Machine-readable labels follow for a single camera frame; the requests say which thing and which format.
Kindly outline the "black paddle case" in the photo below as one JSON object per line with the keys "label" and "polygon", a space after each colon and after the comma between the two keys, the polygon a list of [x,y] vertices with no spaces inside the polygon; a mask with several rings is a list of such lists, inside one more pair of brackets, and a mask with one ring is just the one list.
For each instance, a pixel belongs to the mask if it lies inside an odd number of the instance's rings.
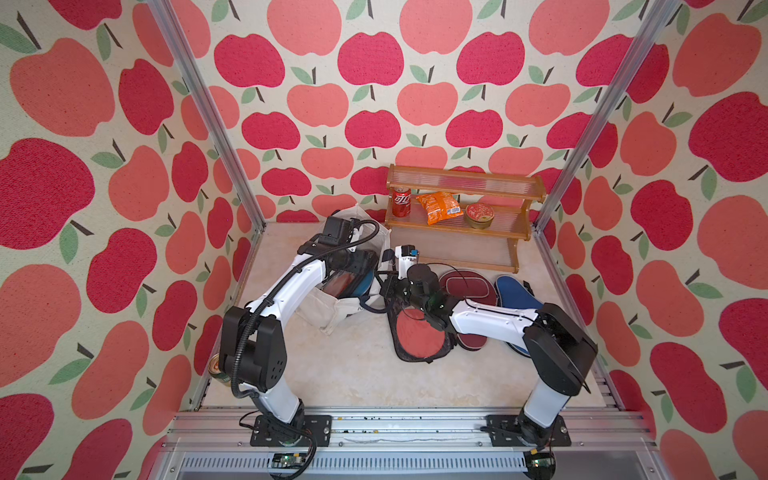
{"label": "black paddle case", "polygon": [[370,270],[332,270],[320,289],[337,299],[357,298],[353,291]]}
{"label": "black paddle case", "polygon": [[431,363],[454,348],[452,336],[435,329],[419,309],[391,302],[387,318],[395,354],[403,362]]}

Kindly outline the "maroon paddle case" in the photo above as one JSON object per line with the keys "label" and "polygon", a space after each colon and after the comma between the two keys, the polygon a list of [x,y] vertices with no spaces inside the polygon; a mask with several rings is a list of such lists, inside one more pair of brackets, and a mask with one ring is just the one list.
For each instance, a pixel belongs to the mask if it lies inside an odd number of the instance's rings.
{"label": "maroon paddle case", "polygon": [[[491,282],[474,271],[445,272],[440,275],[439,284],[450,295],[485,305],[498,305],[498,295]],[[487,343],[486,337],[475,334],[456,334],[455,338],[458,345],[468,351],[479,351]]]}

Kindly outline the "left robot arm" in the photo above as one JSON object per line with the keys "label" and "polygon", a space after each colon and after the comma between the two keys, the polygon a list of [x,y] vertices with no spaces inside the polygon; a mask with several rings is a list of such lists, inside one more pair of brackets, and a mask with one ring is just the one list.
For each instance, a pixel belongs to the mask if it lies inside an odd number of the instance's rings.
{"label": "left robot arm", "polygon": [[221,330],[219,368],[229,377],[233,396],[250,399],[264,415],[296,428],[303,403],[283,379],[288,363],[284,324],[330,272],[357,274],[369,285],[378,266],[379,255],[362,247],[301,253],[265,294],[230,308]]}

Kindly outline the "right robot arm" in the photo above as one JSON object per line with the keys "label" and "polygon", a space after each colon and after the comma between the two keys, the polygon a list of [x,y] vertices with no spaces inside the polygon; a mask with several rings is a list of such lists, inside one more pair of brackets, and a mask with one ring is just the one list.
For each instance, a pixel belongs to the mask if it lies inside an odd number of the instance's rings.
{"label": "right robot arm", "polygon": [[525,446],[546,446],[561,411],[587,388],[586,377],[598,348],[585,330],[553,303],[535,309],[508,309],[449,295],[426,264],[385,275],[385,302],[416,310],[432,329],[484,336],[527,352],[539,380],[507,432]]}

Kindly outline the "blue paddle case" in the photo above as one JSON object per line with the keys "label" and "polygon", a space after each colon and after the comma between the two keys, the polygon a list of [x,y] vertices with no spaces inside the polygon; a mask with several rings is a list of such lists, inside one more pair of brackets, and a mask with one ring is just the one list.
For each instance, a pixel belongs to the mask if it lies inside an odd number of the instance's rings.
{"label": "blue paddle case", "polygon": [[[536,311],[543,306],[543,303],[534,297],[527,285],[527,282],[520,282],[512,276],[499,276],[494,283],[498,305],[505,309],[532,310],[532,318],[535,319],[537,317]],[[531,320],[527,317],[515,317],[513,325],[517,331],[517,338],[515,341],[507,342],[514,351],[526,358],[529,358],[530,354],[522,339],[523,328],[530,323]]]}

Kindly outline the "white canvas tote bag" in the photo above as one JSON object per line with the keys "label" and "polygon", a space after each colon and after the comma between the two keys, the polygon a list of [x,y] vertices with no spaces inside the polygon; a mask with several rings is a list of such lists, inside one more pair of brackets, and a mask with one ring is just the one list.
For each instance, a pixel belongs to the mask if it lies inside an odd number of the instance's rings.
{"label": "white canvas tote bag", "polygon": [[[358,247],[374,250],[378,255],[376,270],[383,270],[386,266],[381,262],[381,257],[384,251],[390,248],[391,231],[376,221],[374,225],[363,225],[359,236],[363,238],[369,235],[375,226],[379,227],[376,236]],[[363,306],[377,310],[383,309],[385,304],[380,293],[381,288],[379,283],[374,280],[369,298],[337,299],[325,294],[319,287],[315,287],[298,306],[296,315],[322,333],[331,335],[334,329],[348,317],[356,319],[367,314],[368,310],[365,310]]]}

